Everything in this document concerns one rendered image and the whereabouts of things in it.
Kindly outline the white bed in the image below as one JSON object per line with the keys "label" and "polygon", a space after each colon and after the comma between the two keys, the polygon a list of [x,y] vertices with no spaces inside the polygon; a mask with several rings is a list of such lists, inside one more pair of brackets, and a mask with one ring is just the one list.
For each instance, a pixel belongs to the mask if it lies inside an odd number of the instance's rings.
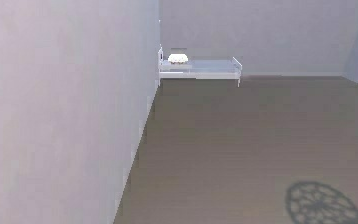
{"label": "white bed", "polygon": [[[187,49],[173,48],[170,54],[173,53],[187,55]],[[235,57],[208,60],[191,59],[187,55],[188,62],[185,64],[171,64],[168,57],[164,57],[163,47],[160,47],[158,50],[159,79],[236,80],[237,86],[240,86],[242,64]]]}

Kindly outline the white pillow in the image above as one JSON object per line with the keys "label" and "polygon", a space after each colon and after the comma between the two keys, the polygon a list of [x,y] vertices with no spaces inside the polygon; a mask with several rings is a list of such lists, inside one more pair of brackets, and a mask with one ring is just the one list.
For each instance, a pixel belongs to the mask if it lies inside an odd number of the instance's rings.
{"label": "white pillow", "polygon": [[188,62],[188,57],[184,53],[173,53],[169,55],[168,61],[171,64],[185,64]]}

